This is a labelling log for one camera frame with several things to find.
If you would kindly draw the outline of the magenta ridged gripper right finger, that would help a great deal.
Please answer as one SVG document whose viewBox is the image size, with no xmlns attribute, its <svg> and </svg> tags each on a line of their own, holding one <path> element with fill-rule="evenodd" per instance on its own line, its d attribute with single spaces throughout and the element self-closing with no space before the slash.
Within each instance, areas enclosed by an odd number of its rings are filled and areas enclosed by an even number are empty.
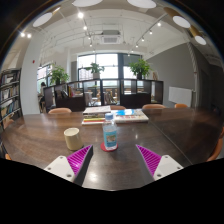
<svg viewBox="0 0 224 224">
<path fill-rule="evenodd" d="M 160 156 L 140 145 L 136 145 L 146 183 L 160 180 L 176 171 L 182 169 L 182 166 L 169 155 Z"/>
</svg>

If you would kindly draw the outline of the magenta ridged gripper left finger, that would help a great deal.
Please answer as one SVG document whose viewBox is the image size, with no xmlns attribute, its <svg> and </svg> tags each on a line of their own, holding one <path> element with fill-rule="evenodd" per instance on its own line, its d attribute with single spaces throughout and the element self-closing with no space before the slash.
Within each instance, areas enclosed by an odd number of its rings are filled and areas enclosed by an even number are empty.
<svg viewBox="0 0 224 224">
<path fill-rule="evenodd" d="M 45 171 L 81 186 L 92 156 L 93 146 L 88 145 L 68 157 L 57 157 L 45 168 Z"/>
</svg>

